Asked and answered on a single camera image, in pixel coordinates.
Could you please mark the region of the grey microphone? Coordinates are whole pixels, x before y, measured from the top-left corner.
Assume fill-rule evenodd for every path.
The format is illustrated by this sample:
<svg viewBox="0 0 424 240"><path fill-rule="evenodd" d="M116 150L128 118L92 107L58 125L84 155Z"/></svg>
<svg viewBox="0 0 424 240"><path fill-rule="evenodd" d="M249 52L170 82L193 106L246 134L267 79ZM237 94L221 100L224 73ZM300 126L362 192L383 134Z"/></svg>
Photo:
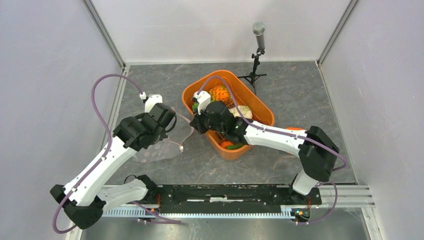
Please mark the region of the grey microphone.
<svg viewBox="0 0 424 240"><path fill-rule="evenodd" d="M257 21L252 26L252 32L255 35L258 49L261 51L265 50L265 30L266 27L263 22Z"/></svg>

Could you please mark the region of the white toy cabbage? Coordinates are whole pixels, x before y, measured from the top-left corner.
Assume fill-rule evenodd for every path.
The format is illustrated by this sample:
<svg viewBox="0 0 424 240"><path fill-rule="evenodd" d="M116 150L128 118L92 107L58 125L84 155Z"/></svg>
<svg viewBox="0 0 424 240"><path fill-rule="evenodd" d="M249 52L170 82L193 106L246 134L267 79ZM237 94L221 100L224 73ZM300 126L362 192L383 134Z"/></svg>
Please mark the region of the white toy cabbage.
<svg viewBox="0 0 424 240"><path fill-rule="evenodd" d="M246 119L251 119L251 120L253 119L253 112L248 106L239 105L238 109ZM241 117L241 115L240 115L239 111L236 109L236 107L230 108L229 111L234 117Z"/></svg>

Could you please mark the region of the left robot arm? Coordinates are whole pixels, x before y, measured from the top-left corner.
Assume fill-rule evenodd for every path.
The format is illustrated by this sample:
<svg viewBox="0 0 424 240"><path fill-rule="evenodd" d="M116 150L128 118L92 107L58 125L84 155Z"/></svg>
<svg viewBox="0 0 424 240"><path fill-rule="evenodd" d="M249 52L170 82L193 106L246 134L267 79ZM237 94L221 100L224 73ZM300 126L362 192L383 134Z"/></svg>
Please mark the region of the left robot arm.
<svg viewBox="0 0 424 240"><path fill-rule="evenodd" d="M82 230L93 226L103 213L133 201L153 203L157 185L146 175L116 187L103 189L109 178L142 149L166 139L176 125L176 112L156 103L148 112L129 116L113 130L103 150L71 182L56 184L50 194L74 225Z"/></svg>

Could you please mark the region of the green toy cucumber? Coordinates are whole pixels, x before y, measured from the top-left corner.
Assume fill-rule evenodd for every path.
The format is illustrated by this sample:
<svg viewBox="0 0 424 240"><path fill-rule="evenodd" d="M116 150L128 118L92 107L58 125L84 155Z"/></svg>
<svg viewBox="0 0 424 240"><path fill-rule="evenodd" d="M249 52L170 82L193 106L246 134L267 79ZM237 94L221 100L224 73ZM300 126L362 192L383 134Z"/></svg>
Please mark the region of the green toy cucumber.
<svg viewBox="0 0 424 240"><path fill-rule="evenodd" d="M233 150L238 150L238 149L240 149L240 148L242 148L242 147L244 147L245 145L244 144L241 144L241 143L239 143L239 144L232 144L232 145L227 145L226 147L225 147L225 149L226 150L230 150L230 151L233 151Z"/></svg>

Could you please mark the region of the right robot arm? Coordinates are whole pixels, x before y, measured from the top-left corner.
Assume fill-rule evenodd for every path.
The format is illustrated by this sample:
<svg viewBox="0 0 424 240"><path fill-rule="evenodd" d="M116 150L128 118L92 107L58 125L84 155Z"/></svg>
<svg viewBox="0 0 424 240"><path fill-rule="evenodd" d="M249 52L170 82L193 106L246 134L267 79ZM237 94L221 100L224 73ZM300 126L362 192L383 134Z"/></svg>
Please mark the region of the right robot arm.
<svg viewBox="0 0 424 240"><path fill-rule="evenodd" d="M234 116L221 101L214 101L193 115L190 126L200 134L215 131L234 144L263 146L299 158L302 170L289 189L289 199L302 204L319 183L329 181L339 149L317 127L294 130L269 126L243 116Z"/></svg>

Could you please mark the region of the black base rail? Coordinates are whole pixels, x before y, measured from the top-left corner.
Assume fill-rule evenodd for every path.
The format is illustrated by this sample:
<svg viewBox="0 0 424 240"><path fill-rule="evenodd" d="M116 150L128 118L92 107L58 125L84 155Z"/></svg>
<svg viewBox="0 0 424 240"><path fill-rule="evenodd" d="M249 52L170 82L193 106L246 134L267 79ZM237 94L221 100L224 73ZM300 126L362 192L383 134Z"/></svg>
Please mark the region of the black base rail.
<svg viewBox="0 0 424 240"><path fill-rule="evenodd" d="M288 184L163 184L139 202L122 204L104 217L147 219L149 209L169 219L294 219L315 209L374 208L365 185L324 184L296 197Z"/></svg>

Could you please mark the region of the black microphone tripod stand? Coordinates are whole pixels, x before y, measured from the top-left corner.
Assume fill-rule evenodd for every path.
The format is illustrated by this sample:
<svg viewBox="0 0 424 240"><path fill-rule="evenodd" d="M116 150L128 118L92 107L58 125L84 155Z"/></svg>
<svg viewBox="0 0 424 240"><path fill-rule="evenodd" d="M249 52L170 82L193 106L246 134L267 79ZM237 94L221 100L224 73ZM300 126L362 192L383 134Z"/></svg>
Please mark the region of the black microphone tripod stand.
<svg viewBox="0 0 424 240"><path fill-rule="evenodd" d="M265 51L263 49L258 48L256 50L256 53L253 53L251 55L251 58L253 59L252 71L249 73L249 75L243 75L243 76L237 77L238 79L245 79L252 86L253 93L255 95L257 94L256 81L260 77L264 77L264 76L267 75L266 73L257 74L257 68L261 64L260 63L260 56L263 55L264 53L265 53Z"/></svg>

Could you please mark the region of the orange plastic basket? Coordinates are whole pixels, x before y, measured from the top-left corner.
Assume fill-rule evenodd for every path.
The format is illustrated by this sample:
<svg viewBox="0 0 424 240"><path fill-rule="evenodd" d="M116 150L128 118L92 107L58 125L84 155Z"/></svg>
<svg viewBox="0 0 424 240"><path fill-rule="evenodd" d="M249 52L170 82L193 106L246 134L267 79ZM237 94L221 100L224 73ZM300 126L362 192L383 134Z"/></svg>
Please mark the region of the orange plastic basket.
<svg viewBox="0 0 424 240"><path fill-rule="evenodd" d="M248 106L252 111L252 119L254 121L268 126L274 125L275 117L273 112L252 92L252 90L250 90L239 78L237 78L236 75L234 75L231 71L224 69L216 70L204 76L203 78L188 85L183 90L181 100L190 115L194 114L192 111L192 105L194 104L192 97L204 83L206 83L206 86L202 88L204 91L209 91L213 87L223 84L222 81L216 78L208 81L208 79L212 76L218 76L228 84L228 88L233 93L237 105ZM238 149L226 149L221 146L221 143L226 141L225 137L221 133L209 130L204 135L216 152L225 160L236 160L252 148L251 145L245 145Z"/></svg>

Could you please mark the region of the green toy lettuce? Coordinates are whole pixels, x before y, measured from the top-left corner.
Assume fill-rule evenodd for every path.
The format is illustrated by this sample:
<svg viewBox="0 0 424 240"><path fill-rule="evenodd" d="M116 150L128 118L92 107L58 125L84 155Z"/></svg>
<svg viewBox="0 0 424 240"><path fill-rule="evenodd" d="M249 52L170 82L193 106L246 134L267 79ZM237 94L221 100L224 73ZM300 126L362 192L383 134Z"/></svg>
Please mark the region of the green toy lettuce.
<svg viewBox="0 0 424 240"><path fill-rule="evenodd" d="M197 108L199 106L198 102L194 102L191 106L192 112L195 113L197 111Z"/></svg>

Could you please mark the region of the orange toy pineapple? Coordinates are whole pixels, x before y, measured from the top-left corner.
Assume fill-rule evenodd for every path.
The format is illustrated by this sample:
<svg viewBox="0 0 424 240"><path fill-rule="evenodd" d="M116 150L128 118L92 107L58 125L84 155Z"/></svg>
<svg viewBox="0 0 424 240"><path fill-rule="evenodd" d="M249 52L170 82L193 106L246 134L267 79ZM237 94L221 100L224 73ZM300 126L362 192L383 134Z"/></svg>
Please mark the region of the orange toy pineapple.
<svg viewBox="0 0 424 240"><path fill-rule="evenodd" d="M211 101L222 101L223 103L227 104L231 100L231 95L229 89L223 85L215 85L208 91Z"/></svg>

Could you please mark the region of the clear dotted zip top bag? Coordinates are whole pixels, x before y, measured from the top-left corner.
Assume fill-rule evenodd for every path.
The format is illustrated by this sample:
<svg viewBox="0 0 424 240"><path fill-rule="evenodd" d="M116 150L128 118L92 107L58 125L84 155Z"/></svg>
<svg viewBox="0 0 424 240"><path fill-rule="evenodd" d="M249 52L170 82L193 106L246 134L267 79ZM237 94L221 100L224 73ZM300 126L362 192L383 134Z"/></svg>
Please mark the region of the clear dotted zip top bag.
<svg viewBox="0 0 424 240"><path fill-rule="evenodd" d="M185 149L183 143L194 133L194 128L189 125L190 120L180 114L174 106L171 106L171 109L176 113L176 124L173 130L167 133L168 138L147 149L142 148L131 158L133 161L147 164L171 159L183 153Z"/></svg>

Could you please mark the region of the orange toy carrot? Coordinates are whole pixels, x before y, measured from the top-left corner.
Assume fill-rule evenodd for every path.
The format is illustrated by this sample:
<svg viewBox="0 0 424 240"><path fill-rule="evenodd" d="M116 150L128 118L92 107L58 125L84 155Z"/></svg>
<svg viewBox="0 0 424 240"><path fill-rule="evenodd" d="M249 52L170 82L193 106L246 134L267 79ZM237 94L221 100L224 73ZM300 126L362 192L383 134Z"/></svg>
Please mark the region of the orange toy carrot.
<svg viewBox="0 0 424 240"><path fill-rule="evenodd" d="M231 141L225 140L220 143L220 146L224 149L227 149L228 146L233 146L234 144Z"/></svg>

